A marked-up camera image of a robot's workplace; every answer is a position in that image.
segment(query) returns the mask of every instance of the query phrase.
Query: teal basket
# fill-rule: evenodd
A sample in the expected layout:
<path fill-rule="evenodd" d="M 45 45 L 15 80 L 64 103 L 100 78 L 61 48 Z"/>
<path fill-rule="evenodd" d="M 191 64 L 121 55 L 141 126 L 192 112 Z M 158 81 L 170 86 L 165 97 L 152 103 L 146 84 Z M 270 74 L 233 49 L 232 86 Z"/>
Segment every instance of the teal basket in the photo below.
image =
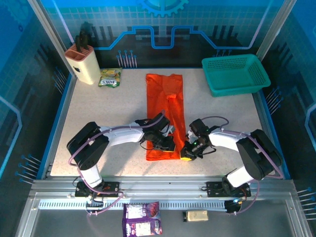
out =
<path fill-rule="evenodd" d="M 214 97 L 255 93 L 271 84 L 253 54 L 204 58 L 202 65 Z"/>

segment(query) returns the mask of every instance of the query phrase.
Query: yellow object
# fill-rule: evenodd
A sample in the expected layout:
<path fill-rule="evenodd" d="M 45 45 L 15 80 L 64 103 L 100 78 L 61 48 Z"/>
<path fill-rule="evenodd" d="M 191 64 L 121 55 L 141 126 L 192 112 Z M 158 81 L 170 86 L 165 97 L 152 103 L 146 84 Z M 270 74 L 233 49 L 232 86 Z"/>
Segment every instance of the yellow object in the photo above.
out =
<path fill-rule="evenodd" d="M 208 221 L 207 211 L 187 211 L 188 221 Z"/>
<path fill-rule="evenodd" d="M 189 157 L 181 157 L 180 159 L 181 159 L 181 160 L 185 160 L 185 161 L 192 161 L 192 159 L 189 158 Z"/>

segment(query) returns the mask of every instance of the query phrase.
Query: food package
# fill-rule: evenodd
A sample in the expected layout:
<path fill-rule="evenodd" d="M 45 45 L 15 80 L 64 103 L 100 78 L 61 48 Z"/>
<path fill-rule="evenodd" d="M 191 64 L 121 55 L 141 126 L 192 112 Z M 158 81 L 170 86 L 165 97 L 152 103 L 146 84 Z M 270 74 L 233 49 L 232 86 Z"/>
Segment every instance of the food package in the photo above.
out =
<path fill-rule="evenodd" d="M 124 204 L 123 237 L 161 235 L 159 202 Z"/>
<path fill-rule="evenodd" d="M 120 75 L 122 68 L 105 68 L 101 69 L 101 77 L 98 86 L 118 87 L 120 84 Z"/>

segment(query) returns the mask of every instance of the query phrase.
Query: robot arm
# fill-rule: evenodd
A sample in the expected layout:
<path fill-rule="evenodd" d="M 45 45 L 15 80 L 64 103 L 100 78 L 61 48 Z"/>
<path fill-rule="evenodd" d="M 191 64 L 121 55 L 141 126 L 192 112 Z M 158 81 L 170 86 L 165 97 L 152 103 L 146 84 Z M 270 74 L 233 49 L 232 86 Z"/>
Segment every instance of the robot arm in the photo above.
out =
<path fill-rule="evenodd" d="M 240 153 L 244 165 L 223 178 L 223 188 L 228 195 L 244 183 L 263 179 L 274 169 L 258 147 L 241 133 L 228 133 L 218 126 L 209 128 L 201 119 L 193 121 L 190 129 L 188 140 L 181 150 L 181 159 L 203 158 L 203 152 L 208 147 L 212 147 L 213 152 L 216 151 L 214 147 L 226 147 Z M 277 166 L 282 164 L 280 153 L 262 130 L 257 129 L 246 134 L 256 139 Z"/>
<path fill-rule="evenodd" d="M 173 137 L 169 136 L 174 131 L 174 127 L 170 125 L 170 121 L 163 117 L 154 124 L 161 116 L 160 113 L 153 119 L 136 120 L 131 124 L 119 127 L 99 127 L 95 122 L 89 122 L 83 127 L 67 144 L 70 154 L 74 154 L 79 147 L 96 134 L 105 130 L 109 131 L 84 147 L 74 158 L 88 185 L 92 188 L 102 186 L 103 179 L 98 170 L 97 162 L 107 147 L 127 142 L 150 141 L 154 150 L 174 151 L 175 143 Z"/>

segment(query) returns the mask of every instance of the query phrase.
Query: table surface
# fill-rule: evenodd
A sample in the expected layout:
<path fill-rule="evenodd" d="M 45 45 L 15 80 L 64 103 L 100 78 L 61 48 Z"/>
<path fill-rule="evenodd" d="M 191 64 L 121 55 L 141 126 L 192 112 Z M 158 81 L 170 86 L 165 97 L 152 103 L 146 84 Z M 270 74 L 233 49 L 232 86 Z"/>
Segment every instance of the table surface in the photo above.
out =
<path fill-rule="evenodd" d="M 183 76 L 186 128 L 197 118 L 224 116 L 235 131 L 261 129 L 251 94 L 212 97 L 203 69 L 133 69 L 123 70 L 117 88 L 98 87 L 77 81 L 59 141 L 51 176 L 77 176 L 68 165 L 67 143 L 88 122 L 99 126 L 129 124 L 147 117 L 146 74 L 181 74 Z M 209 127 L 221 125 L 220 119 L 206 120 Z M 217 148 L 217 152 L 194 161 L 147 161 L 146 151 L 138 143 L 109 147 L 98 162 L 101 175 L 226 175 L 242 165 L 238 152 Z"/>

